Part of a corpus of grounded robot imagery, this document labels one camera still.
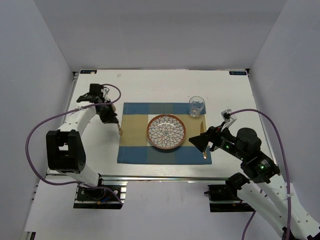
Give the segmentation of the gold knife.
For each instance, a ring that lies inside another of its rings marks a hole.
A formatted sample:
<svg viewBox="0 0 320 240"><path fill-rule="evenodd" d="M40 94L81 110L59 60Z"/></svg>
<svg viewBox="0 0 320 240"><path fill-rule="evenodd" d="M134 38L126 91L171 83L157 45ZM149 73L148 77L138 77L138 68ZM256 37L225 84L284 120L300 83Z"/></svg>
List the gold knife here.
<svg viewBox="0 0 320 240"><path fill-rule="evenodd" d="M200 124L200 133L202 134L204 132L205 132L204 122L202 121ZM202 155L203 155L203 158L206 160L207 159L207 146L204 148Z"/></svg>

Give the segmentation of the gold fork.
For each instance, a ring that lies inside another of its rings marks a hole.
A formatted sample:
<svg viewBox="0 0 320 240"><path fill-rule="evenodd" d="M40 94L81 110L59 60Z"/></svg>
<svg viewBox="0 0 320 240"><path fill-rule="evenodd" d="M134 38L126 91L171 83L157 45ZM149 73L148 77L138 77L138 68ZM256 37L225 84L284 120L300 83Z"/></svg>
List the gold fork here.
<svg viewBox="0 0 320 240"><path fill-rule="evenodd" d="M112 105L112 109L113 109L114 112L116 112L116 107L114 105ZM118 134L120 136L122 136L123 135L123 130L122 130L121 125L120 125L119 122L117 123L117 128L118 128Z"/></svg>

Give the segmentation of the floral patterned ceramic bowl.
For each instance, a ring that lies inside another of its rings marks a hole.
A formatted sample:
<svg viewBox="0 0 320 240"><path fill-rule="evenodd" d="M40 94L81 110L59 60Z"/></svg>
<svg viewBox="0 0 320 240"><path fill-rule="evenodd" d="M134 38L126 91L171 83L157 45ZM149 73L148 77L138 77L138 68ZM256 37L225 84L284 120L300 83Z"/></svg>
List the floral patterned ceramic bowl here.
<svg viewBox="0 0 320 240"><path fill-rule="evenodd" d="M153 117L146 128L149 142L156 148L171 150L179 147L185 140L186 127L180 118L172 114Z"/></svg>

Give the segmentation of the clear drinking glass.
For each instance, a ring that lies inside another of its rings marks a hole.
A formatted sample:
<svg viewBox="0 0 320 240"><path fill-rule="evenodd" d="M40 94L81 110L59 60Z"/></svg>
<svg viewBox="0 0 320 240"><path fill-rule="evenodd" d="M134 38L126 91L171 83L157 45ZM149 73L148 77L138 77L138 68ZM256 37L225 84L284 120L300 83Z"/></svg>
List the clear drinking glass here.
<svg viewBox="0 0 320 240"><path fill-rule="evenodd" d="M189 114L192 117L198 117L205 107L205 100L200 96L193 96L189 99Z"/></svg>

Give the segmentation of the blue beige placemat cloth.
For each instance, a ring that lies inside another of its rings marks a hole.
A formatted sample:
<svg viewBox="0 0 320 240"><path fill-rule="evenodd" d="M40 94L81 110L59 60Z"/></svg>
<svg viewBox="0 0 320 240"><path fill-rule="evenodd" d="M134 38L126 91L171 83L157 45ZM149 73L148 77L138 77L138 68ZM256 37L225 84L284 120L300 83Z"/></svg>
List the blue beige placemat cloth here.
<svg viewBox="0 0 320 240"><path fill-rule="evenodd" d="M131 165L210 165L189 142L207 129L206 109L197 117L186 102L125 102L117 163Z"/></svg>

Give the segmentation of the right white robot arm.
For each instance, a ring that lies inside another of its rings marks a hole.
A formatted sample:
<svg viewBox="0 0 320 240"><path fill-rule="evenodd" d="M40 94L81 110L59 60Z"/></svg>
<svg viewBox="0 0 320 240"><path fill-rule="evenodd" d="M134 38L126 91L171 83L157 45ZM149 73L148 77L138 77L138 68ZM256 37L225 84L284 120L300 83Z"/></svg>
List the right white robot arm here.
<svg viewBox="0 0 320 240"><path fill-rule="evenodd" d="M241 128L233 136L228 128L211 126L189 138L199 151L212 144L210 151L221 149L241 161L242 173L225 181L226 195L241 199L259 213L287 240L318 240L320 224L303 208L294 191L288 192L279 167L261 151L262 141L251 128Z"/></svg>

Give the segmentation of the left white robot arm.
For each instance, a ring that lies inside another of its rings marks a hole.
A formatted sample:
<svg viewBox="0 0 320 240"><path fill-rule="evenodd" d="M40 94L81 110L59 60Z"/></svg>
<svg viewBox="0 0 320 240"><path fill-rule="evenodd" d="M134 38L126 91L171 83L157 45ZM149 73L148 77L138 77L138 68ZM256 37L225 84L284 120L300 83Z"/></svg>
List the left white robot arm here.
<svg viewBox="0 0 320 240"><path fill-rule="evenodd" d="M108 93L106 85L90 84L89 91L76 100L74 111L67 114L64 123L46 134L49 169L66 174L83 186L89 185L88 193L96 200L105 196L106 187L99 183L100 175L86 163L82 134L93 117L99 117L103 124L120 126Z"/></svg>

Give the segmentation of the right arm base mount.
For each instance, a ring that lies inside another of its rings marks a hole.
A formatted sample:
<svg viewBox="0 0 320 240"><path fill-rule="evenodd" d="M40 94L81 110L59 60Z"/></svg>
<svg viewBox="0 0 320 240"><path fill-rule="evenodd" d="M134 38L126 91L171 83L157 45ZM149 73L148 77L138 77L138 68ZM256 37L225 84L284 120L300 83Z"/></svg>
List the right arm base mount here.
<svg viewBox="0 0 320 240"><path fill-rule="evenodd" d="M204 195L209 199L211 213L248 213L254 211L248 203L227 190L225 184L208 185Z"/></svg>

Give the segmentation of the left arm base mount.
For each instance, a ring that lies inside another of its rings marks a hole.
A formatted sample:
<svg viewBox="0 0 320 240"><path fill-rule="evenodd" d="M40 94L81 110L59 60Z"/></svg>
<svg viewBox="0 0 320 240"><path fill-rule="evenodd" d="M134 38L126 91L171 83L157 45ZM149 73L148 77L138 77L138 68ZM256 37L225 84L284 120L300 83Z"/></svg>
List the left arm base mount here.
<svg viewBox="0 0 320 240"><path fill-rule="evenodd" d="M124 202L124 186L106 185L106 189L78 186L74 198L74 209L120 210Z"/></svg>

